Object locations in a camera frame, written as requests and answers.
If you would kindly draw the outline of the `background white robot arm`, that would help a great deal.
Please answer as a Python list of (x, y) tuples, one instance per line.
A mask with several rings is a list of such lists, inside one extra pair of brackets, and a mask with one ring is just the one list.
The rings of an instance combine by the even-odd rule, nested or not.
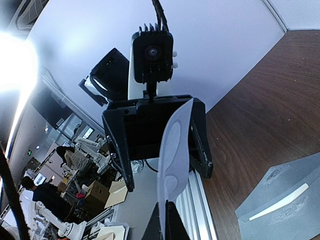
[[(123, 222), (83, 221), (79, 224), (62, 222), (48, 210), (42, 202), (34, 202), (35, 214), (44, 217), (46, 222), (58, 228), (58, 235), (68, 240), (129, 240), (130, 226)], [(172, 201), (156, 203), (142, 240), (189, 240), (176, 205)]]

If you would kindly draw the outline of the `grey-blue envelope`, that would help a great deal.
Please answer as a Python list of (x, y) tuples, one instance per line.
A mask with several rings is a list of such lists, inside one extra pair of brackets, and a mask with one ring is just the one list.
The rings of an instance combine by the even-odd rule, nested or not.
[(310, 240), (320, 234), (320, 155), (271, 167), (235, 211), (243, 240)]

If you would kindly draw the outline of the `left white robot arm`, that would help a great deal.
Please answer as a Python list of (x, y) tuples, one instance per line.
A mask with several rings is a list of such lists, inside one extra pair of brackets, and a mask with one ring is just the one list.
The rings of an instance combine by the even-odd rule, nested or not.
[(102, 94), (97, 102), (109, 100), (102, 113), (112, 166), (123, 176), (129, 192), (135, 188), (130, 162), (157, 158), (162, 136), (172, 114), (191, 95), (128, 99), (129, 60), (113, 48), (91, 70), (88, 78)]

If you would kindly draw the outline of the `white sticker sheet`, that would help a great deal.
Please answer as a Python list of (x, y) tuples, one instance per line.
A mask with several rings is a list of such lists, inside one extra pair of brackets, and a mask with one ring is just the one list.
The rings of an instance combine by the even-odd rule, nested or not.
[(169, 118), (160, 144), (157, 202), (160, 231), (166, 239), (166, 203), (176, 202), (188, 182), (190, 157), (188, 135), (194, 99), (180, 106)]

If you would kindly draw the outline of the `ornate bordered paper sheet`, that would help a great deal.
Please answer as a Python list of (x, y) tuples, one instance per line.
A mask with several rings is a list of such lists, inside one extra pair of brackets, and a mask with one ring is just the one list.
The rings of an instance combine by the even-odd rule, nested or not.
[(302, 195), (307, 189), (309, 188), (309, 185), (307, 183), (304, 183), (303, 185), (301, 185), (299, 188), (297, 188), (296, 190), (294, 190), (292, 193), (290, 193), (289, 195), (287, 195), (286, 197), (282, 198), (281, 200), (279, 200), (278, 202), (274, 203), (273, 205), (267, 207), (266, 209), (258, 212), (257, 214), (251, 216), (249, 218), (249, 221), (253, 221), (255, 219), (258, 219), (260, 217), (263, 217), (267, 214), (270, 214), (278, 209), (281, 209), (287, 205), (289, 205), (290, 203), (292, 203), (295, 199), (297, 199), (300, 195)]

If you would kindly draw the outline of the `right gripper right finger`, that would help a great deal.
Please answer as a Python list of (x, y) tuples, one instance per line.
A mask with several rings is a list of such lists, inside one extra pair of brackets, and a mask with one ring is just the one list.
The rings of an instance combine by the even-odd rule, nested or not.
[(175, 203), (168, 200), (165, 204), (165, 239), (190, 240)]

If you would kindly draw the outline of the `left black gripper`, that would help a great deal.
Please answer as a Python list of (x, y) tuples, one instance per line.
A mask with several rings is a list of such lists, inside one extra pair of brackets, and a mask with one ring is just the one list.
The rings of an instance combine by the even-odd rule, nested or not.
[[(111, 103), (102, 114), (109, 149), (116, 157), (112, 162), (123, 176), (127, 190), (133, 192), (134, 177), (130, 160), (159, 156), (165, 127), (172, 114), (187, 101), (190, 95), (134, 99)], [(206, 107), (193, 98), (189, 122), (188, 145), (192, 167), (205, 179), (213, 173), (213, 159), (208, 143), (205, 120)]]

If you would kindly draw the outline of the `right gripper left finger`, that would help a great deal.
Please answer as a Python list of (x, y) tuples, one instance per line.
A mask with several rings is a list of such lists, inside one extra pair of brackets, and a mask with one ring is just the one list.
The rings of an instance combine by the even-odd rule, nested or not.
[(161, 240), (162, 232), (159, 218), (159, 203), (154, 206), (149, 222), (143, 234), (143, 240)]

